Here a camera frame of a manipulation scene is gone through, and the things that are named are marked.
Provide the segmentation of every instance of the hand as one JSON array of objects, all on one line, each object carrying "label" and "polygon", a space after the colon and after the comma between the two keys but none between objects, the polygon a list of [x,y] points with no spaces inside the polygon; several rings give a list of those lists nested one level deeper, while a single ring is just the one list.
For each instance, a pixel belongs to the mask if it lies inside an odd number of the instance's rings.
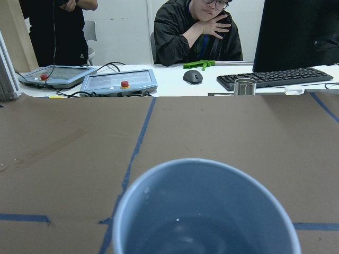
[{"label": "hand", "polygon": [[64,11],[72,12],[76,6],[75,0],[69,0],[68,3],[60,5],[59,7]]},{"label": "hand", "polygon": [[229,28],[231,25],[230,24],[222,24],[222,23],[217,23],[219,20],[222,20],[227,17],[227,14],[217,16],[214,19],[211,19],[209,21],[198,21],[197,24],[201,26],[202,28],[202,33],[203,34],[210,34],[213,35],[214,37],[218,39],[222,39],[220,35],[218,35],[216,32],[221,32],[221,33],[228,33]]}]

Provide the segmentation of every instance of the black jacket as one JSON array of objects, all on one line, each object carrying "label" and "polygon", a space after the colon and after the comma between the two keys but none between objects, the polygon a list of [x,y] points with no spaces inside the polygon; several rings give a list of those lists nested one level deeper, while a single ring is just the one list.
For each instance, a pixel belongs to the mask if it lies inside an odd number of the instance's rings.
[{"label": "black jacket", "polygon": [[156,48],[156,64],[170,66],[177,63],[194,62],[198,60],[241,61],[242,48],[238,27],[231,15],[222,11],[219,15],[228,14],[220,22],[231,24],[228,33],[219,33],[223,39],[208,35],[208,45],[204,54],[199,58],[195,47],[198,40],[189,48],[187,39],[182,35],[194,23],[189,13],[191,0],[169,0],[157,12],[154,21],[154,39]]}]

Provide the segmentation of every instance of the man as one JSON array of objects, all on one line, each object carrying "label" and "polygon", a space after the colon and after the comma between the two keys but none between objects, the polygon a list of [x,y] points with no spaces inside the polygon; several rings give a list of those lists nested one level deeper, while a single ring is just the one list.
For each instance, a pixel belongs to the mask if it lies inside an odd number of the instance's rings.
[{"label": "man", "polygon": [[40,67],[87,63],[88,45],[83,10],[95,10],[97,0],[19,0]]},{"label": "man", "polygon": [[238,27],[225,11],[232,0],[169,0],[154,21],[156,64],[242,60]]}]

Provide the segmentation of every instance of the red emergency stop button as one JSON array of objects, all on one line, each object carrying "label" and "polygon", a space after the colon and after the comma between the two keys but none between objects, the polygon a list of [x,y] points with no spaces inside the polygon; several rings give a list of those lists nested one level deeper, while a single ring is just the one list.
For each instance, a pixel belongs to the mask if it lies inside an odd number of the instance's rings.
[{"label": "red emergency stop button", "polygon": [[121,84],[121,88],[129,88],[128,81],[122,81],[120,84]]},{"label": "red emergency stop button", "polygon": [[42,75],[40,76],[40,79],[41,79],[42,81],[45,81],[45,80],[48,79],[48,75],[47,75],[47,74],[42,74]]}]

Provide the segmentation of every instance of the water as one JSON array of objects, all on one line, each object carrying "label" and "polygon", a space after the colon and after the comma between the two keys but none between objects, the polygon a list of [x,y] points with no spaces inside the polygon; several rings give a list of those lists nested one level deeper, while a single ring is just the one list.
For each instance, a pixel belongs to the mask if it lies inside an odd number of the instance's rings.
[{"label": "water", "polygon": [[254,254],[237,230],[206,217],[177,218],[130,240],[127,254]]}]

